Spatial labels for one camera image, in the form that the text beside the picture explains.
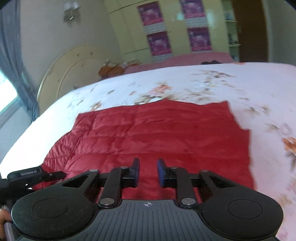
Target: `wall sconce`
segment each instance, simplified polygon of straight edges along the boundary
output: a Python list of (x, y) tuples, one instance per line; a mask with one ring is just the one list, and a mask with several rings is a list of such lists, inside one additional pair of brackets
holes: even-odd
[(64, 22), (72, 22), (80, 17), (80, 7), (77, 2), (67, 2), (65, 4)]

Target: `poster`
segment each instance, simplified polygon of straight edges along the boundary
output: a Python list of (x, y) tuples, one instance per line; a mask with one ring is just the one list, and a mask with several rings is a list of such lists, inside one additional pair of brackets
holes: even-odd
[(172, 49), (166, 31), (149, 34), (147, 39), (154, 62), (164, 61), (172, 56)]
[(187, 27), (208, 26), (202, 0), (180, 0)]
[(210, 34), (207, 27), (188, 28), (187, 31), (192, 52), (212, 50)]
[(166, 30), (163, 16), (158, 2), (147, 3), (138, 6), (144, 30), (147, 34)]

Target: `window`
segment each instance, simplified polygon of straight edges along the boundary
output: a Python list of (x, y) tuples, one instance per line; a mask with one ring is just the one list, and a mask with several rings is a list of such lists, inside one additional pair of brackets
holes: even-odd
[(15, 98), (17, 92), (10, 81), (0, 72), (0, 112)]

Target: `curved headboard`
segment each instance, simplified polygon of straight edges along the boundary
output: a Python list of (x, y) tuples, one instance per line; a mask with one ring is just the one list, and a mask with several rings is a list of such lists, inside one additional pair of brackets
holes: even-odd
[(101, 78), (98, 72), (105, 61), (99, 49), (90, 45), (63, 53), (48, 69), (39, 87), (39, 114), (72, 89), (97, 82)]

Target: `pink bedding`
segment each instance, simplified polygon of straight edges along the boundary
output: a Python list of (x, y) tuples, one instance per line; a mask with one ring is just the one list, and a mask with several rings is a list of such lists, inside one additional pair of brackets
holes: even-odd
[(138, 66), (130, 66), (126, 69), (124, 74), (136, 73), (152, 69), (161, 69), (174, 66), (188, 66), (188, 65), (200, 65), (202, 62), (211, 62), (216, 60), (220, 63), (233, 63), (233, 59), (228, 53), (222, 52), (201, 52), (184, 54), (176, 57), (171, 57), (163, 62), (144, 64)]

